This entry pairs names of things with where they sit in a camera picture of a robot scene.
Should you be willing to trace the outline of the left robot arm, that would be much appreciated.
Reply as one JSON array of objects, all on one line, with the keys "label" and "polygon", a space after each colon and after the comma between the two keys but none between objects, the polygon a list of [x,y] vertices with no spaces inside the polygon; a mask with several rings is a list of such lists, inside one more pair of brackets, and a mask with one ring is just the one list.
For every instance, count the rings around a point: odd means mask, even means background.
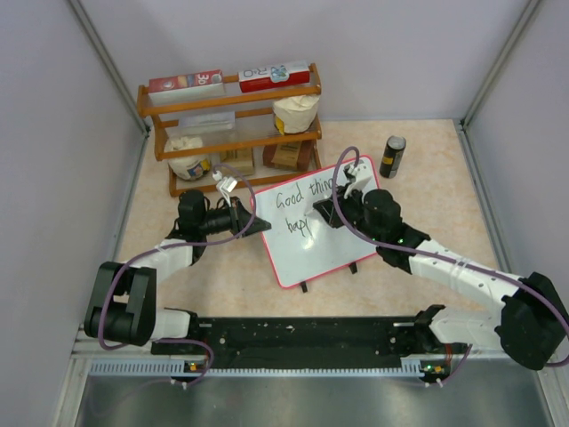
[{"label": "left robot arm", "polygon": [[201,331],[192,315],[176,309],[160,310],[157,286],[179,270],[197,263],[211,244],[211,235],[229,232],[244,238],[271,229],[271,224],[248,211],[239,197],[222,197],[215,207],[200,190],[181,194],[178,218],[157,247],[127,262],[104,262],[99,267],[84,318],[84,333],[103,348],[143,346],[171,339],[182,352],[201,344]]}]

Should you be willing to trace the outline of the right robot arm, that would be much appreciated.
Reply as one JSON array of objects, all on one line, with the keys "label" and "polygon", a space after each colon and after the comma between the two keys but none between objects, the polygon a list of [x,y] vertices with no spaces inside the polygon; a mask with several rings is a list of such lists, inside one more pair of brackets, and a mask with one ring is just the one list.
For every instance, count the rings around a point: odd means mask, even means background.
[{"label": "right robot arm", "polygon": [[522,367],[555,367],[552,356],[568,336],[568,313],[552,283],[534,272],[519,277],[491,270],[440,245],[405,223],[384,189],[367,193],[340,186],[314,210],[334,229],[347,227],[372,243],[388,265],[447,286],[484,306],[482,311],[437,308],[415,329],[415,341],[433,352],[445,343],[503,350]]}]

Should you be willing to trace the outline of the pink framed whiteboard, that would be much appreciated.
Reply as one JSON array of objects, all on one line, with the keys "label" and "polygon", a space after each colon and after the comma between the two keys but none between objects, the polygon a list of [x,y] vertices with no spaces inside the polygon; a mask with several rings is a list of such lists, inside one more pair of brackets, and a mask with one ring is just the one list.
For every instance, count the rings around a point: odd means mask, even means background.
[{"label": "pink framed whiteboard", "polygon": [[349,266],[375,255],[375,246],[348,229],[329,227],[314,202],[331,196],[332,165],[255,193],[256,216],[271,223],[261,233],[268,258],[282,288]]}]

